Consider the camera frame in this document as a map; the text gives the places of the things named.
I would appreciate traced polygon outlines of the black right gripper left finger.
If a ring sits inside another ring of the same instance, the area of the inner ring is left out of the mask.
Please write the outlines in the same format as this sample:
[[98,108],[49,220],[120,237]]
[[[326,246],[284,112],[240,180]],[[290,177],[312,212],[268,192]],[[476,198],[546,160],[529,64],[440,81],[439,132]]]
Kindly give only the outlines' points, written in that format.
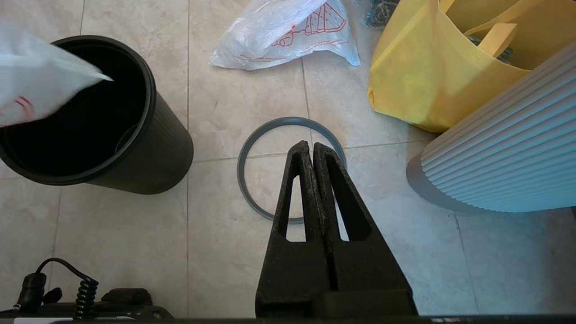
[[[257,317],[335,318],[337,277],[331,231],[337,227],[326,145],[301,141],[288,152],[270,239],[256,290]],[[294,179],[300,179],[305,240],[287,238]]]

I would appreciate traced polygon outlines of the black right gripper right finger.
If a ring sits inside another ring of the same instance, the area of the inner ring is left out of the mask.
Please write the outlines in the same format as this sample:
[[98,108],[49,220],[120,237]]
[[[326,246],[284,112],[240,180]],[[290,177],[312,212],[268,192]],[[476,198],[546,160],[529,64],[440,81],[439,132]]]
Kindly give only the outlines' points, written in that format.
[[405,274],[335,150],[317,142],[314,171],[329,280],[314,298],[315,315],[418,315]]

